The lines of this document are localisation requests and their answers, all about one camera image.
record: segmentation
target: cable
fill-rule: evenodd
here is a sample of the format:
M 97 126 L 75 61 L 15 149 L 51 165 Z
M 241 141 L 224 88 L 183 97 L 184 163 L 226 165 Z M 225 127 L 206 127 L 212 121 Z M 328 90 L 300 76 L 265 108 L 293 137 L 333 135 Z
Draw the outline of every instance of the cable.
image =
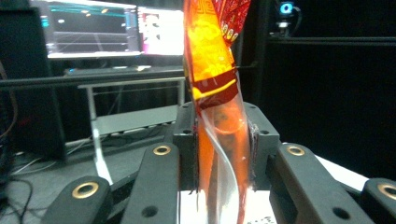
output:
M 133 137 L 133 136 L 120 136 L 121 138 L 126 138 L 126 139 L 131 139 L 131 140 L 135 140 L 135 141 L 139 141 L 148 137 L 152 137 L 154 135 L 157 135 L 161 132 L 161 130 L 163 129 L 163 126 L 161 124 L 156 125 L 155 127 L 153 127 L 151 130 L 149 130 L 147 133 L 145 133 L 143 136 L 140 137 Z
M 107 112 L 108 115 L 111 114 L 111 112 L 113 111 L 113 109 L 114 109 L 114 107 L 116 106 L 117 102 L 118 102 L 119 99 L 121 98 L 122 91 L 123 91 L 124 87 L 125 87 L 125 86 L 121 86 L 121 87 L 120 87 L 120 89 L 119 89 L 119 91 L 118 91 L 118 94 L 117 94 L 117 97 L 116 97 L 116 99 L 114 100 L 113 105 L 110 107 L 110 109 L 109 109 L 108 112 Z
M 21 214 L 20 214 L 20 221 L 21 221 L 21 223 L 23 223 L 23 217 L 24 217 L 24 215 L 25 215 L 25 213 L 26 213 L 27 206 L 29 205 L 29 202 L 30 202 L 30 200 L 32 199 L 32 195 L 33 195 L 33 185 L 32 185 L 32 183 L 31 183 L 30 181 L 23 180 L 23 179 L 11 178 L 10 181 L 11 181 L 11 182 L 12 182 L 12 181 L 14 181 L 14 182 L 21 182 L 21 183 L 26 184 L 26 185 L 29 187 L 29 196 L 27 197 L 26 203 L 25 203 L 25 205 L 23 206 L 23 210 L 22 210 L 22 212 L 21 212 Z
M 16 204 L 17 206 L 23 207 L 23 204 L 22 204 L 22 203 L 19 203 L 19 202 L 15 201 L 15 200 L 12 200 L 12 199 L 10 199 L 10 198 L 8 198 L 8 199 L 9 199 L 10 201 L 12 201 L 13 204 Z M 26 212 L 30 212 L 34 217 L 42 218 L 42 216 L 40 216 L 39 214 L 37 214 L 36 211 L 43 211 L 43 210 L 47 210 L 48 208 L 49 208 L 49 206 L 47 206 L 47 207 L 42 207 L 42 208 L 28 208 L 28 209 L 26 209 Z M 15 213 L 15 211 L 6 213 L 6 209 L 5 209 L 5 212 L 3 213 L 3 217 L 13 215 L 14 213 Z
M 23 223 L 23 220 L 21 219 L 21 215 L 20 215 L 20 213 L 18 212 L 18 209 L 14 206 L 14 205 L 12 205 L 11 203 L 8 203 L 7 204 L 10 208 L 11 208 L 11 210 L 13 211 L 11 214 L 15 214 L 17 217 L 18 217 L 18 221 L 20 222 L 20 224 L 22 224 Z
M 51 166 L 55 165 L 57 163 L 57 161 L 53 161 L 51 164 L 44 166 L 44 167 L 40 167 L 37 168 L 35 170 L 31 170 L 31 171 L 25 171 L 23 173 L 19 173 L 19 174 L 11 174 L 11 176 L 17 176 L 17 175 L 29 175 L 29 174 L 33 174 L 33 173 L 37 173 L 43 170 L 47 170 L 48 168 L 50 168 Z
M 92 137 L 92 135 L 91 136 L 89 136 L 88 138 L 86 138 L 86 140 L 91 140 L 91 137 Z M 80 143 L 78 146 L 76 146 L 75 148 L 73 148 L 73 149 L 70 149 L 68 152 L 67 152 L 67 155 L 70 155 L 70 154 L 72 154 L 73 152 L 75 152 L 75 151 L 77 151 L 77 150 L 79 150 L 80 148 L 82 148 L 86 143 L 88 143 L 89 141 L 83 141 L 82 143 Z
M 35 162 L 37 162 L 37 161 L 39 161 L 39 160 L 41 160 L 41 159 L 42 159 L 42 158 L 40 157 L 40 158 L 37 158 L 37 159 L 35 159 L 35 160 L 30 161 L 29 163 L 27 163 L 26 165 L 24 165 L 21 169 L 15 171 L 15 172 L 12 173 L 11 175 L 15 175 L 15 174 L 19 173 L 20 171 L 26 169 L 26 167 L 32 165 L 33 163 L 35 163 Z
M 296 31 L 298 30 L 298 28 L 301 25 L 301 21 L 303 20 L 303 12 L 300 10 L 299 7 L 293 7 L 294 10 L 296 10 L 296 12 L 298 13 L 298 19 L 296 22 L 296 25 L 294 26 L 293 31 L 290 33 L 290 36 L 294 36 L 294 33 L 296 33 Z
M 1 61 L 0 61 L 0 76 L 2 77 L 2 79 L 7 79 L 7 73 Z M 12 122 L 9 125 L 8 129 L 0 135 L 0 138 L 6 136 L 12 130 L 18 119 L 18 104 L 14 91 L 9 91 L 9 98 L 11 99 L 12 109 L 14 110 L 14 116 L 12 118 Z

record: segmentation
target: monitor screen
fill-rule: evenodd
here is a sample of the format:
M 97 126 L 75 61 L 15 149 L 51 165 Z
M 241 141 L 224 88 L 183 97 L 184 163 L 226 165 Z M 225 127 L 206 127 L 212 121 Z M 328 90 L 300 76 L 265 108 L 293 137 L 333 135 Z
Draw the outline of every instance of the monitor screen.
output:
M 144 54 L 183 54 L 182 11 L 139 7 L 138 17 L 141 48 Z
M 49 58 L 140 54 L 136 6 L 96 1 L 32 0 L 40 9 Z

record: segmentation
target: mounting hole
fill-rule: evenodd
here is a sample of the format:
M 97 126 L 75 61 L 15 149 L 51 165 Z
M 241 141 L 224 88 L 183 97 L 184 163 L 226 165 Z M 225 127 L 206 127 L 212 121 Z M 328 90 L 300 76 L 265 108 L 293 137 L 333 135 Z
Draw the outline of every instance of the mounting hole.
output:
M 385 194 L 385 196 L 396 200 L 396 186 L 383 183 L 378 185 L 378 189 L 381 191 L 381 193 Z
M 98 189 L 99 185 L 95 182 L 83 183 L 73 189 L 72 196 L 76 199 L 85 199 L 92 196 Z
M 93 186 L 92 185 L 87 185 L 87 186 L 84 186 L 84 187 L 80 188 L 78 190 L 78 193 L 83 194 L 83 193 L 90 192 L 91 190 L 93 190 Z
M 142 210 L 142 217 L 154 217 L 158 213 L 158 208 L 156 206 L 147 206 Z
M 332 209 L 332 211 L 335 213 L 336 216 L 340 217 L 341 219 L 349 219 L 350 218 L 349 213 L 342 208 L 334 207 Z
M 154 152 L 155 155 L 163 156 L 163 155 L 166 155 L 169 152 L 171 152 L 171 148 L 168 146 L 160 146 L 160 147 L 154 148 L 154 150 L 152 150 L 152 151 Z
M 305 154 L 305 151 L 302 148 L 295 146 L 288 147 L 288 152 L 294 156 L 303 156 Z

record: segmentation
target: computer monitor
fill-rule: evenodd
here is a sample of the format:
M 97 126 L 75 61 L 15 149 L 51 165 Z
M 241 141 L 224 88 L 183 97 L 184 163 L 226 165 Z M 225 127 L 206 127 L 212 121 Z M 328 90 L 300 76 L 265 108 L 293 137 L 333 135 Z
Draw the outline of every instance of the computer monitor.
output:
M 0 10 L 0 36 L 0 61 L 8 79 L 51 76 L 38 10 Z M 9 99 L 7 91 L 1 94 Z M 16 90 L 15 96 L 18 119 L 12 129 L 11 145 L 18 151 L 64 160 L 64 131 L 55 91 Z M 8 108 L 12 119 L 12 107 Z
M 51 59 L 140 54 L 136 6 L 97 1 L 31 0 L 40 9 Z
M 184 26 L 182 11 L 139 7 L 138 17 L 143 54 L 183 54 Z

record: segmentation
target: metal ring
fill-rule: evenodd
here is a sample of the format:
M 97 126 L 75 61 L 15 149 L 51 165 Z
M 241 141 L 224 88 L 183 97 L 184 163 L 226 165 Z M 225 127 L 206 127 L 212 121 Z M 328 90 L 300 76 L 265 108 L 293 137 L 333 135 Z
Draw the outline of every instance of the metal ring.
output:
M 294 156 L 303 156 L 305 154 L 305 151 L 302 148 L 296 146 L 290 146 L 287 148 L 287 150 L 291 155 Z
M 81 192 L 80 190 L 84 187 L 90 186 L 92 189 Z M 78 185 L 75 189 L 73 189 L 72 195 L 77 199 L 85 199 L 92 196 L 99 189 L 99 185 L 95 182 L 87 182 Z
M 382 183 L 382 184 L 378 184 L 378 189 L 381 193 L 385 194 L 385 196 L 396 200 L 396 194 L 395 193 L 390 193 L 387 191 L 387 189 L 393 189 L 396 191 L 396 186 L 391 185 L 391 184 L 387 184 L 387 183 Z
M 169 146 L 160 146 L 160 147 L 154 148 L 154 150 L 152 150 L 152 151 L 157 156 L 163 156 L 163 155 L 166 155 L 169 152 L 171 152 L 171 148 Z

